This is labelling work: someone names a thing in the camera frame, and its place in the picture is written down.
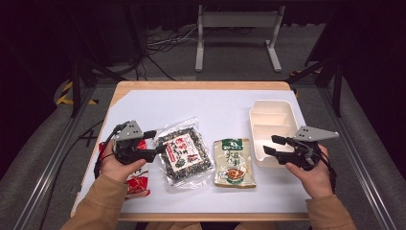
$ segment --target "black cable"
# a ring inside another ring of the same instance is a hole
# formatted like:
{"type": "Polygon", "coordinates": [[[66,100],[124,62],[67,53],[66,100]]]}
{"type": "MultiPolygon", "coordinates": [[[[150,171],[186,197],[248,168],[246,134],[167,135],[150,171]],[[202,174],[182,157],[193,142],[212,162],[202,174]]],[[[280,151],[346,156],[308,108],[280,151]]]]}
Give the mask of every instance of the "black cable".
{"type": "Polygon", "coordinates": [[[56,186],[56,181],[57,181],[57,178],[58,178],[58,176],[59,176],[60,169],[62,168],[63,162],[65,162],[66,157],[68,156],[68,154],[69,154],[69,152],[72,150],[72,148],[75,146],[75,144],[76,144],[81,138],[83,138],[87,133],[89,133],[94,127],[98,126],[98,125],[101,124],[103,121],[104,121],[104,120],[101,120],[101,121],[97,122],[96,124],[92,125],[91,127],[89,127],[83,134],[81,134],[81,136],[78,137],[78,139],[77,139],[77,140],[70,146],[70,148],[65,152],[65,155],[63,156],[62,160],[60,161],[59,165],[57,166],[56,175],[55,175],[55,177],[54,177],[54,179],[53,179],[53,181],[52,181],[50,194],[49,194],[49,196],[48,196],[48,200],[47,200],[47,203],[46,203],[46,205],[45,205],[45,211],[44,211],[44,214],[43,214],[43,216],[42,216],[41,223],[39,224],[39,229],[42,229],[43,226],[44,226],[45,218],[47,217],[47,214],[48,214],[48,209],[49,209],[49,206],[50,206],[50,204],[51,204],[52,196],[53,196],[53,194],[54,194],[54,189],[55,189],[55,186],[56,186]]]}
{"type": "Polygon", "coordinates": [[[149,55],[146,55],[146,57],[147,57],[150,61],[152,61],[152,63],[154,63],[154,64],[156,65],[156,67],[158,67],[158,69],[160,69],[160,70],[162,71],[162,73],[164,73],[170,80],[176,81],[176,79],[170,77],[167,73],[165,73],[165,71],[164,71],[153,59],[151,59],[151,57],[150,57],[149,55]]]}

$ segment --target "gray carpet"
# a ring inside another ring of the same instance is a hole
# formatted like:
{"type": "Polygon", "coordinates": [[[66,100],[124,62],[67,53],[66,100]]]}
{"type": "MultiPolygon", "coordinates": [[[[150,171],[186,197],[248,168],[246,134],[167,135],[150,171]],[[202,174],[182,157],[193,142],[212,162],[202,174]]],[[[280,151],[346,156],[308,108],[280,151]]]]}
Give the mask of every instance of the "gray carpet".
{"type": "MultiPolygon", "coordinates": [[[[288,77],[295,70],[304,69],[305,59],[311,51],[323,26],[281,28],[276,51],[282,65],[282,72],[275,73],[264,47],[264,39],[270,35],[264,29],[255,29],[243,35],[229,31],[212,31],[205,38],[204,70],[194,72],[195,41],[178,45],[165,53],[157,53],[151,58],[172,77],[197,81],[278,81],[288,77]]],[[[143,59],[139,69],[149,81],[164,80],[166,76],[148,59],[143,59]]],[[[135,73],[125,75],[135,79],[135,73]]],[[[323,100],[323,90],[309,84],[312,78],[295,83],[298,89],[298,102],[306,123],[311,127],[328,130],[337,129],[337,121],[343,123],[348,136],[358,151],[362,162],[370,174],[376,190],[381,195],[392,221],[397,229],[406,227],[403,214],[406,210],[401,196],[406,190],[406,183],[398,173],[391,158],[379,141],[368,119],[354,99],[344,81],[341,111],[342,118],[336,119],[329,112],[330,103],[323,100]]],[[[101,121],[114,93],[115,82],[100,79],[100,83],[91,96],[99,100],[97,105],[87,105],[72,131],[67,146],[90,126],[101,121]]],[[[331,86],[326,90],[331,94],[331,86]]],[[[0,181],[0,229],[12,229],[30,199],[34,186],[46,168],[49,159],[63,136],[71,120],[72,106],[61,104],[57,110],[42,124],[32,138],[19,152],[7,174],[0,181]]],[[[94,128],[94,135],[99,134],[101,126],[94,128]]],[[[43,229],[58,229],[70,217],[70,212],[86,171],[90,155],[96,141],[89,145],[87,140],[78,141],[70,150],[57,178],[43,229]]],[[[337,195],[349,209],[358,229],[392,229],[381,225],[371,205],[372,201],[365,192],[362,179],[357,175],[349,157],[349,150],[344,138],[322,142],[331,152],[331,161],[338,173],[337,195]]],[[[42,220],[48,194],[37,207],[28,229],[38,229],[42,220]]],[[[134,229],[135,222],[121,221],[118,229],[134,229]]],[[[279,222],[279,229],[307,229],[307,221],[279,222]]]]}

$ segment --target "food tray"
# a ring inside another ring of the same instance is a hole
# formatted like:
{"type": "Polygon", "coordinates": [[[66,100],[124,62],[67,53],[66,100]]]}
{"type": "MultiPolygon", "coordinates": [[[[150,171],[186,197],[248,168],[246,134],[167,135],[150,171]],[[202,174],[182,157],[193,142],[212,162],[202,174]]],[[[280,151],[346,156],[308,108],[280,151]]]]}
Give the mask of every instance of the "food tray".
{"type": "Polygon", "coordinates": [[[297,132],[299,127],[290,103],[258,100],[250,109],[250,123],[256,164],[260,167],[283,167],[274,156],[265,154],[263,146],[277,151],[293,151],[289,145],[279,145],[271,139],[272,135],[293,137],[297,132]]]}

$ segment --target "beige sleeve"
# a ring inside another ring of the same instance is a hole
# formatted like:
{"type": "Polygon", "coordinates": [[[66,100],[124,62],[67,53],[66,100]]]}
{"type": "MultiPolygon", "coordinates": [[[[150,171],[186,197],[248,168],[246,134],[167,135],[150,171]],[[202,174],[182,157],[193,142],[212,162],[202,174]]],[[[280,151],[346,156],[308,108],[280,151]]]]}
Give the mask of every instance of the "beige sleeve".
{"type": "Polygon", "coordinates": [[[62,229],[115,229],[127,185],[101,174],[62,229]]]}
{"type": "Polygon", "coordinates": [[[306,201],[311,226],[316,229],[356,229],[350,213],[336,195],[306,201]]]}

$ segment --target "seaweed snack package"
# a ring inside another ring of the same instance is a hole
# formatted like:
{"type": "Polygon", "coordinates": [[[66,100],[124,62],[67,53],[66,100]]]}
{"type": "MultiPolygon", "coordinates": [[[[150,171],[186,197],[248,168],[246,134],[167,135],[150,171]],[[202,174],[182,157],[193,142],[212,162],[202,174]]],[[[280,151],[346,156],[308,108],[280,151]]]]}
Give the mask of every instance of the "seaweed snack package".
{"type": "Polygon", "coordinates": [[[213,176],[214,160],[209,155],[197,129],[197,118],[159,129],[154,138],[155,146],[167,145],[160,154],[169,189],[195,189],[208,184],[213,176]]]}
{"type": "Polygon", "coordinates": [[[244,189],[256,187],[248,138],[215,141],[214,161],[216,186],[244,189]]]}
{"type": "MultiPolygon", "coordinates": [[[[99,144],[99,151],[102,150],[103,145],[104,142],[99,144]]],[[[140,150],[146,150],[147,149],[146,140],[141,140],[137,148],[140,150]]],[[[144,166],[140,170],[133,172],[127,178],[126,183],[128,184],[128,189],[125,199],[130,199],[139,196],[148,196],[150,194],[150,190],[147,188],[148,164],[144,164],[144,166]]]]}

